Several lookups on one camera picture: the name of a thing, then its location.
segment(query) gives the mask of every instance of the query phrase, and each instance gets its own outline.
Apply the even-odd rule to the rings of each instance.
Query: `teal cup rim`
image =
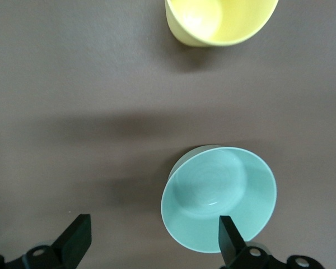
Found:
[[[192,162],[198,161],[203,155],[214,152],[219,152],[221,155],[224,155],[224,152],[233,153],[233,159],[240,161],[242,165],[241,170],[246,173],[244,177],[241,177],[240,174],[236,177],[238,179],[234,179],[236,181],[232,181],[233,185],[230,185],[230,189],[232,190],[234,190],[234,188],[231,188],[232,186],[240,185],[235,193],[241,193],[241,195],[235,205],[230,206],[232,204],[230,202],[226,204],[222,203],[222,208],[218,208],[218,210],[208,209],[202,214],[201,212],[203,211],[199,211],[200,205],[191,207],[190,203],[192,202],[190,200],[193,199],[189,199],[186,202],[183,198],[184,201],[182,203],[179,201],[180,196],[174,195],[174,192],[182,194],[185,191],[177,191],[180,187],[179,181],[183,180],[178,175],[186,175],[189,171],[185,171],[184,173],[183,171],[194,168]],[[241,185],[243,180],[239,178],[244,178],[246,185]],[[191,186],[187,187],[184,186],[188,193],[191,190]],[[220,215],[231,215],[244,241],[250,241],[263,230],[270,220],[276,205],[276,199],[277,187],[275,177],[270,167],[261,157],[251,151],[238,147],[206,145],[187,152],[173,166],[162,195],[161,215],[167,231],[178,243],[193,251],[218,253],[220,252],[218,245],[218,219]]]

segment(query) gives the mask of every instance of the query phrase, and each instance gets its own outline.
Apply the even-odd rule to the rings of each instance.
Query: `plastic cup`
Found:
[[[219,216],[231,216],[244,241],[250,241],[269,221],[276,197],[274,175],[259,156],[209,145],[189,151],[174,165],[161,213],[178,243],[218,253]]]
[[[193,47],[228,46],[255,35],[278,0],[165,0],[173,35]]]

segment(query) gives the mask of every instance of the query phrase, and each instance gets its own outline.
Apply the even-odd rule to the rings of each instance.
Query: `teal cup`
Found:
[[[263,159],[248,150],[208,145],[174,165],[161,213],[178,243],[218,253],[219,216],[231,216],[244,241],[250,241],[269,221],[276,197],[274,175]]]

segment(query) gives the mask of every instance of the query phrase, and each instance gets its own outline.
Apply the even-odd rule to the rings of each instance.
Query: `light blue object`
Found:
[[[265,227],[276,204],[275,178],[256,154],[208,145],[174,165],[161,204],[163,222],[181,245],[218,253],[219,216],[229,215],[244,241]]]

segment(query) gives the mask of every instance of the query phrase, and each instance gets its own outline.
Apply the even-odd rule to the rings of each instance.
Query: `turquoise bowl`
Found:
[[[269,221],[276,198],[274,175],[258,155],[207,145],[189,151],[174,165],[161,213],[178,243],[218,253],[219,216],[231,216],[244,241],[250,241]]]

